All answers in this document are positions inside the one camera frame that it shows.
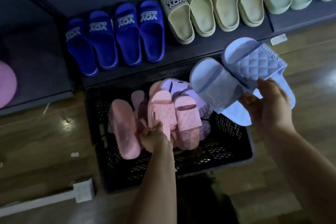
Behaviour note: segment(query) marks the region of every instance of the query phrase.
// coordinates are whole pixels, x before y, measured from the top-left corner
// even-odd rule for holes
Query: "royal blue slide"
[[[89,43],[95,48],[99,65],[113,69],[118,65],[118,52],[110,16],[103,11],[93,11],[89,18]]]
[[[118,6],[114,15],[115,36],[126,65],[141,63],[141,45],[137,10],[134,5],[124,3]]]
[[[68,51],[76,59],[79,69],[86,76],[95,76],[99,73],[95,55],[85,36],[85,22],[81,18],[71,19],[65,33]]]
[[[163,13],[155,1],[144,1],[139,8],[140,35],[143,39],[147,60],[159,62],[165,55]]]

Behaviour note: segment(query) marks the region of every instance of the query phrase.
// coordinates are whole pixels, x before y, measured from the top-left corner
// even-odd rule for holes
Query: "paper tag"
[[[286,34],[282,34],[282,35],[278,35],[274,38],[271,38],[271,44],[274,46],[276,44],[280,44],[284,41],[287,41],[287,37],[286,37]]]

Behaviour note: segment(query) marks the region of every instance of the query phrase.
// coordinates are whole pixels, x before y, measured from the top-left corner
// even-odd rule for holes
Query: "human hand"
[[[163,124],[161,121],[154,128],[145,128],[140,134],[140,139],[145,149],[151,153],[161,143],[170,143],[163,133]]]
[[[254,128],[261,136],[279,130],[295,131],[292,110],[285,91],[272,78],[268,80],[259,78],[257,82],[262,99],[251,93],[245,93],[239,99],[249,112]]]

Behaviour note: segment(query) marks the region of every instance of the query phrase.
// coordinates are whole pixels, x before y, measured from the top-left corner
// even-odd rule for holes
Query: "black crate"
[[[198,60],[180,62],[160,70],[150,70],[122,78],[108,86],[88,90],[86,109],[91,139],[95,144],[101,181],[107,192],[129,189],[141,184],[151,154],[143,150],[140,156],[124,160],[118,151],[114,134],[107,132],[109,106],[120,98],[131,105],[131,93],[144,90],[148,94],[153,82],[165,78],[188,81],[190,71]],[[211,133],[195,150],[175,154],[177,176],[212,171],[224,165],[252,157],[251,138],[245,127],[239,126],[222,114],[213,113],[208,119]],[[103,137],[107,142],[105,148]]]

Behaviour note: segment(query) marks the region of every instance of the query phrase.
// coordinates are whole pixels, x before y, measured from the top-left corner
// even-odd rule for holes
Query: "dark shelf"
[[[129,1],[134,5],[139,5],[144,0],[132,0]],[[103,11],[110,15],[113,15],[116,5],[102,8]],[[82,14],[82,18],[88,18],[89,13]],[[210,37],[201,37],[195,31],[195,39],[192,43],[182,45],[179,44],[173,34],[170,31],[167,22],[165,22],[165,37],[166,37],[166,50],[164,59],[156,64],[150,64],[146,61],[145,52],[142,51],[142,63],[136,67],[127,67],[122,64],[122,57],[119,53],[119,60],[121,61],[118,67],[112,70],[103,70],[94,77],[82,77],[82,84],[84,88],[94,86],[99,83],[107,82],[116,78],[120,78],[126,75],[135,74],[141,71],[149,70],[152,68],[168,65],[182,60],[187,60],[195,57],[208,55],[223,50],[233,40],[240,37],[252,37],[256,40],[261,40],[271,37],[273,34],[271,25],[267,16],[263,23],[258,27],[248,27],[241,20],[239,27],[232,32],[222,31],[218,25],[216,25],[215,33]]]
[[[283,14],[269,13],[268,15],[274,35],[280,35],[294,29],[336,18],[336,0],[329,2],[313,0],[305,9],[289,9]]]
[[[0,48],[17,77],[15,96],[0,115],[73,96],[55,23],[2,36]]]

